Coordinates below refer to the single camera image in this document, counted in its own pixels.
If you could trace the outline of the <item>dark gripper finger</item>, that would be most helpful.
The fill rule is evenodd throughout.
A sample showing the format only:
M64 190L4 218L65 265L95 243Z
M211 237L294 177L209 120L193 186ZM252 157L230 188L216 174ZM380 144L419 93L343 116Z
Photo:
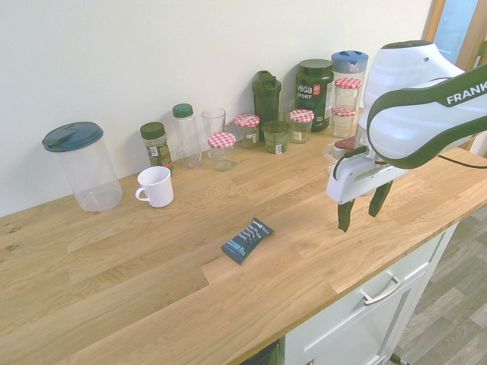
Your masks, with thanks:
M380 212L389 192L393 185L393 181L389 181L382 186L379 186L374 193L371 203L369 205L368 213L372 217L376 217Z
M338 224L339 229L343 232L346 232L349 229L354 203L355 200L352 199L349 202L338 204Z

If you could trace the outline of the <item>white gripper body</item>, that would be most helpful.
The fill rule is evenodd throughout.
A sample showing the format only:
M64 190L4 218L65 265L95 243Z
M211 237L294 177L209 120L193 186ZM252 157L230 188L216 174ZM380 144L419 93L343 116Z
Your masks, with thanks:
M364 154L342 158L330 175L326 193L336 203L345 204L406 173L406 169L388 163L377 164L376 160Z

